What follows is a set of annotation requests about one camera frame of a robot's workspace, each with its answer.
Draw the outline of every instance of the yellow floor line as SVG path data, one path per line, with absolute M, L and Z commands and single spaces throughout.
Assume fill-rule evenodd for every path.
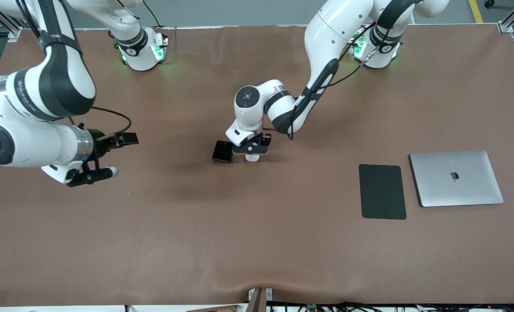
M 477 0 L 469 0 L 469 5 L 471 6 L 471 10 L 475 16 L 475 22 L 484 23 L 482 20 L 481 12 L 478 10 Z

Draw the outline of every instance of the green led light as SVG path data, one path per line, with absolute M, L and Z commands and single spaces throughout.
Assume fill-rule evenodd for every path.
M 359 37 L 356 41 L 359 40 L 359 44 L 355 47 L 355 57 L 360 58 L 363 56 L 364 48 L 367 46 L 366 39 L 363 38 L 363 36 Z
M 122 59 L 123 59 L 125 62 L 127 62 L 127 61 L 126 61 L 126 57 L 124 56 L 124 51 L 122 51 L 122 48 L 121 48 L 121 47 L 118 47 L 118 51 L 120 51 L 120 55 L 122 55 Z
M 164 59 L 164 53 L 163 53 L 163 49 L 160 48 L 160 46 L 155 46 L 155 45 L 152 45 L 152 48 L 153 48 L 153 53 L 155 53 L 155 58 L 160 61 L 162 59 Z

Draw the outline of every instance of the cables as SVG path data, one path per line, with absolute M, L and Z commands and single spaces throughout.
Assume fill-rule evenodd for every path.
M 126 8 L 126 6 L 122 3 L 122 1 L 117 0 L 117 2 L 126 10 L 128 13 L 135 19 L 140 20 L 138 16 L 136 16 L 129 8 Z
M 111 110 L 111 109 L 106 109 L 106 108 L 101 108 L 101 107 L 96 107 L 96 106 L 92 106 L 93 109 L 97 109 L 98 111 L 102 111 L 102 112 L 107 112 L 107 113 L 111 113 L 111 114 L 115 114 L 115 115 L 118 115 L 124 119 L 126 119 L 128 121 L 128 126 L 126 126 L 126 128 L 118 131 L 118 132 L 114 132 L 113 134 L 108 134 L 106 136 L 103 136 L 97 140 L 104 140 L 104 139 L 108 139 L 110 137 L 117 137 L 117 136 L 120 136 L 123 132 L 126 132 L 126 130 L 130 129 L 130 127 L 132 126 L 132 119 L 130 119 L 130 117 L 122 114 L 122 113 L 119 113 L 119 112 L 115 112 L 114 110 Z
M 156 19 L 156 16 L 155 14 L 153 13 L 153 10 L 151 10 L 151 8 L 147 5 L 147 3 L 144 1 L 143 2 L 143 5 L 146 6 L 146 8 L 150 11 L 151 15 L 153 16 L 153 18 L 155 19 L 155 22 L 156 22 L 156 26 L 155 27 L 162 27 L 162 25 L 159 23 L 159 20 Z
M 20 13 L 24 16 L 25 22 L 28 25 L 29 29 L 32 30 L 36 38 L 39 38 L 39 36 L 41 36 L 41 33 L 39 33 L 39 30 L 37 29 L 36 24 L 33 21 L 32 14 L 29 13 L 28 6 L 26 5 L 26 0 L 15 0 L 15 2 L 18 5 L 18 8 L 20 9 Z
M 292 109 L 292 113 L 290 114 L 290 127 L 288 128 L 288 139 L 290 141 L 293 141 L 293 122 L 295 121 L 295 110 L 297 109 L 297 106 L 294 105 Z
M 514 312 L 514 304 L 466 304 L 466 305 L 453 305 L 453 304 L 400 304 L 400 305 L 381 305 L 383 308 L 375 308 L 369 304 L 363 304 L 358 302 L 343 302 L 340 304 L 332 305 L 319 305 L 319 304 L 295 304 L 292 302 L 274 302 L 275 306 L 285 305 L 285 311 L 287 312 L 288 306 L 299 307 L 297 312 L 383 312 L 386 311 L 386 307 L 395 307 L 394 312 L 406 312 L 406 307 L 418 310 L 419 312 L 472 312 L 475 309 L 491 309 L 491 310 L 503 310 L 503 312 Z
M 361 34 L 360 34 L 357 38 L 359 38 L 359 37 L 360 37 L 364 32 L 366 32 L 366 31 L 367 31 L 367 30 L 368 30 L 372 25 L 373 25 L 373 24 L 371 24 L 368 28 L 366 28 L 365 30 L 363 30 L 363 31 L 361 32 Z M 386 30 L 386 34 L 384 34 L 384 38 L 382 38 L 381 43 L 384 43 L 384 40 L 386 40 L 386 38 L 388 37 L 388 33 L 389 33 L 389 32 L 390 32 L 390 30 L 389 30 L 389 29 L 388 29 L 388 30 Z M 342 58 L 342 57 L 344 57 L 344 54 L 348 51 L 348 49 L 346 49 L 346 51 L 344 51 L 344 53 L 342 53 L 341 58 Z M 319 91 L 319 90 L 322 90 L 322 89 L 326 89 L 326 88 L 328 88 L 328 87 L 332 87 L 333 85 L 337 85 L 338 83 L 340 83 L 340 82 L 342 82 L 342 81 L 344 81 L 344 80 L 348 79 L 348 78 L 349 78 L 349 77 L 351 77 L 354 73 L 356 73 L 356 72 L 357 72 L 361 67 L 363 67 L 363 66 L 368 62 L 368 60 L 369 60 L 369 59 L 371 59 L 371 57 L 373 57 L 373 56 L 374 56 L 374 54 L 378 51 L 378 49 L 380 49 L 380 46 L 379 46 L 379 45 L 377 45 L 377 46 L 376 46 L 376 48 L 374 48 L 374 50 L 370 51 L 370 52 L 369 52 L 369 54 L 367 55 L 367 57 L 365 57 L 365 58 L 363 59 L 363 61 L 359 64 L 359 66 L 358 66 L 354 71 L 352 71 L 349 75 L 347 75 L 346 77 L 343 77 L 342 79 L 340 79 L 340 80 L 338 80 L 338 81 L 336 81 L 336 82 L 334 82 L 334 83 L 330 83 L 329 85 L 327 84 L 327 85 L 325 85 L 324 87 L 316 88 L 316 89 L 314 89 L 314 90 L 313 90 L 313 92 L 316 92 L 316 91 Z

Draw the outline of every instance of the black cable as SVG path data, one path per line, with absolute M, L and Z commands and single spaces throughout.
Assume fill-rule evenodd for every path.
M 293 122 L 295 121 L 295 110 L 297 109 L 297 106 L 294 106 L 292 109 L 292 113 L 290 114 L 290 127 L 288 128 L 288 139 L 290 141 L 293 140 Z
M 448 305 L 448 306 L 436 306 L 432 304 L 426 304 L 423 306 L 425 312 L 470 312 L 473 309 L 477 309 L 484 306 L 483 304 L 477 304 L 475 306 L 472 306 L 470 308 L 460 308 L 459 306 L 455 305 Z M 491 309 L 493 306 L 498 307 L 500 309 L 507 310 L 507 312 L 512 312 L 511 309 L 507 308 L 506 306 L 499 305 L 499 304 L 489 304 L 486 305 L 489 309 Z
M 350 310 L 350 312 L 353 310 L 360 310 L 362 312 L 370 312 L 365 309 L 373 310 L 374 312 L 382 312 L 381 310 L 378 310 L 377 308 L 374 308 L 373 306 L 370 306 L 368 304 L 363 304 L 363 303 L 345 302 L 344 305 L 346 307 L 348 307 L 348 306 L 352 307 L 352 310 Z
M 29 13 L 28 6 L 26 5 L 25 0 L 15 0 L 15 2 L 18 8 L 20 9 L 20 13 L 22 14 L 22 16 L 24 16 L 24 20 L 28 25 L 29 29 L 31 29 L 36 38 L 39 38 L 39 36 L 41 36 L 41 33 L 39 33 L 39 30 L 37 29 L 35 22 L 33 21 L 32 15 Z
M 92 106 L 93 109 L 97 109 L 98 111 L 103 111 L 103 112 L 107 112 L 107 113 L 111 113 L 111 114 L 115 114 L 115 115 L 119 115 L 120 117 L 126 119 L 128 121 L 128 126 L 126 126 L 126 128 L 118 131 L 118 132 L 115 132 L 114 134 L 116 134 L 117 136 L 120 135 L 121 133 L 123 132 L 126 132 L 126 130 L 130 129 L 130 127 L 132 126 L 132 119 L 130 119 L 130 117 L 122 114 L 122 113 L 119 113 L 119 112 L 115 112 L 113 110 L 110 110 L 110 109 L 106 109 L 106 108 L 101 108 L 101 107 L 96 107 L 96 106 Z
M 41 33 L 39 32 L 39 30 L 36 27 L 36 23 L 32 17 L 32 14 L 29 12 L 28 6 L 26 4 L 26 0 L 21 0 L 21 2 L 24 7 L 24 11 L 26 13 L 26 18 L 29 21 L 29 28 L 33 31 L 33 34 L 35 34 L 36 38 L 39 38 L 39 36 L 41 36 Z
M 386 38 L 388 37 L 388 33 L 389 33 L 389 32 L 390 32 L 390 30 L 388 29 L 388 30 L 386 31 L 386 34 L 384 34 L 384 38 L 382 38 L 381 43 L 383 43 L 383 42 L 384 42 L 384 40 L 386 40 Z M 336 81 L 336 82 L 334 82 L 334 83 L 330 83 L 329 85 L 327 84 L 327 85 L 325 85 L 324 87 L 316 88 L 316 89 L 312 90 L 312 92 L 317 92 L 317 91 L 319 91 L 319 90 L 326 89 L 326 88 L 328 88 L 328 87 L 332 87 L 333 85 L 338 85 L 338 83 L 340 83 L 340 82 L 342 82 L 342 81 L 344 81 L 344 80 L 348 79 L 348 78 L 349 78 L 349 77 L 351 77 L 354 73 L 356 73 L 356 72 L 357 72 L 361 67 L 363 67 L 363 66 L 365 65 L 365 63 L 366 63 L 366 62 L 367 62 L 367 61 L 365 61 L 365 62 L 361 62 L 361 63 L 360 63 L 360 65 L 359 65 L 359 66 L 358 66 L 354 71 L 352 71 L 349 75 L 347 75 L 346 77 L 343 77 L 342 79 L 340 79 L 340 80 L 338 80 L 338 81 Z
M 128 11 L 128 13 L 130 13 L 131 16 L 133 16 L 135 19 L 137 20 L 140 20 L 140 18 L 138 16 L 135 16 L 134 13 L 132 13 L 132 11 L 130 11 L 130 9 L 126 8 L 126 6 L 122 3 L 122 1 L 120 0 L 117 0 L 118 3 L 120 3 L 120 5 L 126 9 Z
M 159 20 L 156 19 L 156 16 L 155 14 L 153 13 L 153 10 L 151 10 L 151 8 L 147 5 L 147 3 L 144 1 L 143 2 L 144 6 L 146 6 L 146 8 L 150 11 L 151 15 L 153 16 L 153 18 L 155 19 L 155 22 L 156 22 L 156 26 L 155 27 L 162 27 L 162 25 L 159 23 Z

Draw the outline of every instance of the black band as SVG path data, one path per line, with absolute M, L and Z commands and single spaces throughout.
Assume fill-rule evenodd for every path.
M 318 93 L 316 93 L 316 91 L 312 92 L 311 90 L 309 90 L 308 87 L 305 87 L 305 89 L 303 89 L 303 92 L 301 92 L 301 95 L 303 95 L 304 97 L 309 99 L 309 101 L 318 101 L 322 97 L 322 93 L 318 94 Z
M 418 2 L 419 0 L 392 0 L 378 17 L 376 25 L 384 29 L 392 29 L 405 10 Z
M 122 49 L 124 53 L 130 56 L 140 55 L 140 51 L 142 51 L 142 49 L 146 47 L 149 38 L 145 30 L 143 30 L 143 28 L 141 29 L 140 33 L 136 36 L 136 38 L 138 38 L 139 36 L 141 36 L 141 40 L 134 45 L 125 45 L 123 44 L 124 41 L 117 40 L 118 44 L 120 45 L 120 49 Z
M 43 119 L 43 120 L 50 120 L 50 121 L 58 120 L 59 118 L 57 118 L 57 117 L 53 117 L 51 115 L 47 115 L 47 114 L 43 113 L 35 105 L 35 103 L 31 99 L 31 97 L 29 97 L 28 91 L 26 89 L 26 81 L 25 81 L 27 71 L 28 71 L 27 69 L 23 69 L 23 70 L 19 71 L 18 73 L 16 73 L 16 76 L 15 76 L 14 86 L 15 86 L 15 92 L 16 92 L 16 96 L 18 97 L 18 100 L 20 101 L 20 103 L 22 103 L 24 108 L 26 108 L 26 110 L 33 116 L 35 116 L 39 119 Z
M 374 26 L 372 31 L 370 32 L 370 40 L 371 44 L 375 47 L 380 47 L 378 49 L 379 53 L 386 54 L 390 53 L 397 45 L 400 43 L 400 39 L 403 36 L 403 34 L 397 36 L 397 37 L 386 37 L 384 38 L 384 34 L 380 32 L 380 29 L 378 29 L 378 26 Z
M 334 77 L 336 75 L 336 72 L 338 71 L 338 65 L 339 64 L 338 64 L 337 58 L 330 60 L 330 62 L 328 62 L 325 65 L 325 67 L 322 69 L 321 73 L 319 74 L 319 76 L 317 77 L 317 79 L 315 80 L 313 85 L 311 85 L 311 90 L 320 88 L 321 85 L 324 85 L 324 83 L 328 80 L 328 78 L 330 76 Z M 278 133 L 288 134 L 288 130 L 290 130 L 290 127 L 292 126 L 293 121 L 296 120 L 297 118 L 299 118 L 301 113 L 303 113 L 305 111 L 307 106 L 312 101 L 317 101 L 316 100 L 317 97 L 315 97 L 313 95 L 313 93 L 314 92 L 309 91 L 309 89 L 306 87 L 305 90 L 301 94 L 303 94 L 303 95 L 310 94 L 309 97 L 304 97 L 303 100 L 301 100 L 301 102 L 299 103 L 299 105 L 294 108 L 295 110 L 290 110 L 286 113 L 283 113 L 282 115 L 279 115 L 274 120 L 272 120 L 273 126 L 277 130 Z
M 124 46 L 130 46 L 138 41 L 140 41 L 143 37 L 143 34 L 145 33 L 145 30 L 143 28 L 140 28 L 140 32 L 136 35 L 136 37 L 128 40 L 118 40 L 117 38 L 114 38 L 118 43 L 124 45 Z
M 273 95 L 272 97 L 270 97 L 270 99 L 265 103 L 265 115 L 269 112 L 269 108 L 276 102 L 278 101 L 279 99 L 283 98 L 283 97 L 287 97 L 287 96 L 291 96 L 291 93 L 290 91 L 288 90 L 282 90 L 280 91 L 279 93 L 276 93 L 275 95 Z
M 52 46 L 53 44 L 60 43 L 60 44 L 65 44 L 69 47 L 74 48 L 81 55 L 83 55 L 80 44 L 77 41 L 75 41 L 74 39 L 71 39 L 62 34 L 49 34 L 45 30 L 41 30 L 41 36 L 39 36 L 38 41 L 39 41 L 39 46 L 43 49 L 43 51 L 45 51 L 45 49 L 47 47 Z

